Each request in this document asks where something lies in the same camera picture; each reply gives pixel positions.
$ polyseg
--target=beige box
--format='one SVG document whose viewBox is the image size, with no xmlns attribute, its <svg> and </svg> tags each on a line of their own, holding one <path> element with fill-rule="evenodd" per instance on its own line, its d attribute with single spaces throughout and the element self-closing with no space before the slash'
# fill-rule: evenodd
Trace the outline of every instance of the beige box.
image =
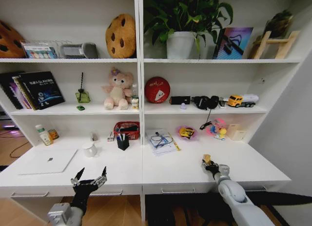
<svg viewBox="0 0 312 226">
<path fill-rule="evenodd" d="M 241 141 L 246 135 L 246 130 L 241 129 L 240 124 L 232 123 L 229 125 L 226 135 L 232 141 Z"/>
</svg>

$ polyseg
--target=white cup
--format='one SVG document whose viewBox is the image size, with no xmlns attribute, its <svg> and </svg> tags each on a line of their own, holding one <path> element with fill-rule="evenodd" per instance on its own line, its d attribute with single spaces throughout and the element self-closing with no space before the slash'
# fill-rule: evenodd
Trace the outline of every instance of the white cup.
<svg viewBox="0 0 312 226">
<path fill-rule="evenodd" d="M 94 145 L 94 142 L 87 142 L 82 145 L 83 152 L 87 157 L 93 157 L 97 154 L 97 148 Z"/>
</svg>

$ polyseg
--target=black headphones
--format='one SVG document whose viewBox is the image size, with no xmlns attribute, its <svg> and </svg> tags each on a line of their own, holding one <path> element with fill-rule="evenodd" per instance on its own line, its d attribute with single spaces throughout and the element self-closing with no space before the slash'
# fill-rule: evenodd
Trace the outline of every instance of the black headphones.
<svg viewBox="0 0 312 226">
<path fill-rule="evenodd" d="M 212 96 L 211 98 L 208 98 L 207 96 L 197 96 L 192 97 L 192 102 L 195 103 L 195 105 L 202 110 L 209 109 L 215 109 L 218 106 L 219 97 L 218 96 Z"/>
</svg>

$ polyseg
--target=plastic bottle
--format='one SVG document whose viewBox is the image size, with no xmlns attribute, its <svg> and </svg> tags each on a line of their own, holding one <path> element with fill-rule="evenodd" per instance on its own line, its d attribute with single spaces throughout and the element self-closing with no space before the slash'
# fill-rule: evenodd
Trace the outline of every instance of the plastic bottle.
<svg viewBox="0 0 312 226">
<path fill-rule="evenodd" d="M 40 138 L 42 139 L 45 145 L 53 144 L 53 138 L 51 135 L 43 128 L 41 124 L 36 125 L 36 130 L 39 133 Z"/>
<path fill-rule="evenodd" d="M 137 91 L 137 84 L 134 83 L 132 85 L 132 99 L 131 104 L 133 109 L 138 109 L 138 91 Z"/>
</svg>

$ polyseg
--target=pen holder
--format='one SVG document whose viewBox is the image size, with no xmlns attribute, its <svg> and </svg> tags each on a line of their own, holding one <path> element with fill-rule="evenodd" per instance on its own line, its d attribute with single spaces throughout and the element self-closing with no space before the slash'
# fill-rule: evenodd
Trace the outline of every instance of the pen holder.
<svg viewBox="0 0 312 226">
<path fill-rule="evenodd" d="M 126 148 L 129 147 L 129 137 L 125 136 L 125 140 L 122 141 L 119 136 L 117 136 L 117 144 L 118 144 L 118 148 L 122 149 L 123 151 L 126 150 Z"/>
</svg>

